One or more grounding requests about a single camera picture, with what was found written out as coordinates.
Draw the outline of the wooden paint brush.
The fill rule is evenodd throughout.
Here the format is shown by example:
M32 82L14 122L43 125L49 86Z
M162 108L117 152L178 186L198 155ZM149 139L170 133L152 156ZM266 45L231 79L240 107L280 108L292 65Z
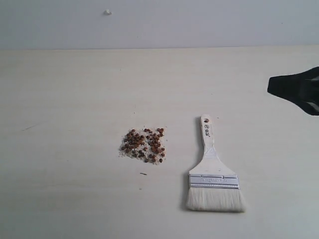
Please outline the wooden paint brush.
M189 171L186 207L193 211L243 213L246 211L238 175L219 159L214 147L212 118L200 117L203 140L201 161Z

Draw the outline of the pile of pellets and crumbs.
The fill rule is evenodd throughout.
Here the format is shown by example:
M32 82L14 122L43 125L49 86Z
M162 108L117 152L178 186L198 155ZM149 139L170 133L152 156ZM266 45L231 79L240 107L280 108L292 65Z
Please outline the pile of pellets and crumbs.
M125 156L158 165L166 160L165 128L133 128L123 136L119 147L120 156Z

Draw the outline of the white wall bump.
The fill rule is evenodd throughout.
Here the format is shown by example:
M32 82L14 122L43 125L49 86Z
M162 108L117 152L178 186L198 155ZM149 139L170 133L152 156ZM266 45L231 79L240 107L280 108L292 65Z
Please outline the white wall bump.
M112 12L109 9L106 9L103 14L104 15L111 15Z

